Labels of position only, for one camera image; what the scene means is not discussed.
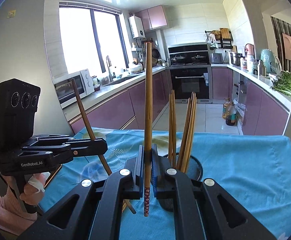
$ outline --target window frame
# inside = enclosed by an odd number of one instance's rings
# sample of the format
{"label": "window frame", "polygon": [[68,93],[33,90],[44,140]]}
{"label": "window frame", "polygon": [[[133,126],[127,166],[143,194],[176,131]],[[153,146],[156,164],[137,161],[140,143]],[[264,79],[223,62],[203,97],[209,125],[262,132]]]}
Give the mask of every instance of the window frame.
{"label": "window frame", "polygon": [[[78,7],[77,6],[68,6],[68,5],[59,5],[59,8],[78,8]],[[96,47],[97,47],[97,52],[98,52],[98,57],[99,57],[102,73],[106,72],[107,70],[106,70],[106,67],[105,67],[105,64],[104,64],[104,61],[103,61],[103,57],[102,57],[102,53],[101,53],[101,46],[100,46],[99,37],[98,37],[98,30],[97,30],[97,26],[96,26],[96,20],[95,20],[95,17],[94,17],[94,12],[95,11],[112,14],[112,15],[114,15],[116,17],[116,23],[117,23],[120,42],[121,42],[121,48],[122,48],[122,52],[124,54],[125,66],[126,66],[126,68],[129,68],[128,53],[127,53],[127,49],[126,49],[126,46],[125,46],[125,43],[124,43],[124,35],[123,35],[123,32],[122,32],[122,26],[121,26],[121,23],[120,23],[119,14],[115,14],[115,13],[111,13],[111,12],[107,12],[107,11],[102,11],[102,10],[97,10],[97,9],[93,9],[93,8],[84,8],[84,9],[90,11],[92,28],[93,28],[93,35],[94,35],[94,40],[95,40]]]}

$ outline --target microwave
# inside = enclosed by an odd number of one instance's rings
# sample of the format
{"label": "microwave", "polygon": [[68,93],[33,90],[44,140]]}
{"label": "microwave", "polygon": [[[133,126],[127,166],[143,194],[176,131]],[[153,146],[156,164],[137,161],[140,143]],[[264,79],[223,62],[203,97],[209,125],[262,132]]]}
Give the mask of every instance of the microwave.
{"label": "microwave", "polygon": [[80,98],[84,98],[94,92],[93,80],[88,69],[56,78],[53,80],[53,84],[62,108],[77,101],[72,87],[72,78],[75,79]]}

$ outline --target pink sleeve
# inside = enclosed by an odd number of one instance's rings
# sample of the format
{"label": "pink sleeve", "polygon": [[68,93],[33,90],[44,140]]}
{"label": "pink sleeve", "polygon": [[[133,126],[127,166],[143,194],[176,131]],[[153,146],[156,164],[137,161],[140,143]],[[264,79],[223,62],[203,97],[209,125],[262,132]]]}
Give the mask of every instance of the pink sleeve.
{"label": "pink sleeve", "polygon": [[7,194],[0,196],[0,229],[20,235],[37,219],[37,214],[23,212],[19,202],[8,187]]}

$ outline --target yellow sticker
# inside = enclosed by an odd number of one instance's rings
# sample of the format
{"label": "yellow sticker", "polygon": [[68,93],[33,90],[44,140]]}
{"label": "yellow sticker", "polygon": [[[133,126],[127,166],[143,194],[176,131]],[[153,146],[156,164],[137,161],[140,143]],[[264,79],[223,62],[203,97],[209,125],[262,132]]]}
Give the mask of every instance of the yellow sticker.
{"label": "yellow sticker", "polygon": [[9,19],[9,18],[15,17],[15,15],[16,15],[16,10],[9,11],[7,18]]}

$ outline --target black mesh cup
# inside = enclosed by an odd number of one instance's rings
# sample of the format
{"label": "black mesh cup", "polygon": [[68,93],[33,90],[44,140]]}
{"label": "black mesh cup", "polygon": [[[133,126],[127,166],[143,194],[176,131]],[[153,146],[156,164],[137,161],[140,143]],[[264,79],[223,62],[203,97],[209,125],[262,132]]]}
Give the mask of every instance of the black mesh cup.
{"label": "black mesh cup", "polygon": [[[176,162],[178,161],[178,157],[179,155],[177,153],[175,157]],[[198,161],[197,158],[190,156],[189,166],[188,166],[188,170],[186,174],[188,175],[190,179],[194,179],[198,181],[202,179],[203,169],[202,169],[201,163]],[[173,199],[172,198],[159,199],[159,204],[164,210],[173,212]]]}

